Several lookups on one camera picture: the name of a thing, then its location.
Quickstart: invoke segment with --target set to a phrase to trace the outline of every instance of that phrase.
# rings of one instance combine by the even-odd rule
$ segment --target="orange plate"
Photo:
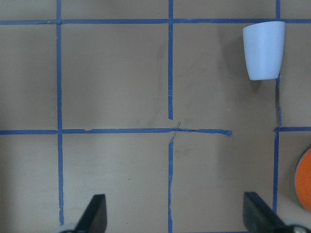
[[[300,203],[311,212],[311,148],[303,154],[298,162],[295,188]]]

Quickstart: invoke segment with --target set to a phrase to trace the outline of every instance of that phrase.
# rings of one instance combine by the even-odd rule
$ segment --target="floor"
[[[244,191],[311,227],[309,0],[0,4],[2,231],[50,233],[105,193],[107,233],[245,232]],[[242,29],[271,20],[280,78],[250,81]]]

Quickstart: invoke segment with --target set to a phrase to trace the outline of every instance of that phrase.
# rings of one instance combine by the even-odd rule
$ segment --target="orange disc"
[[[295,188],[300,203],[311,212],[311,149],[307,150],[298,162]]]

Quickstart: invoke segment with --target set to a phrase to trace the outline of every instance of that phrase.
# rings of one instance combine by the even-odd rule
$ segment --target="cup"
[[[278,78],[283,58],[285,23],[272,21],[243,28],[244,54],[250,80]]]

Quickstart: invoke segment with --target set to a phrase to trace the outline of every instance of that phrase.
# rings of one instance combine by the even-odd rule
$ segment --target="white cup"
[[[285,40],[285,23],[272,21],[243,28],[244,54],[250,80],[276,79]]]

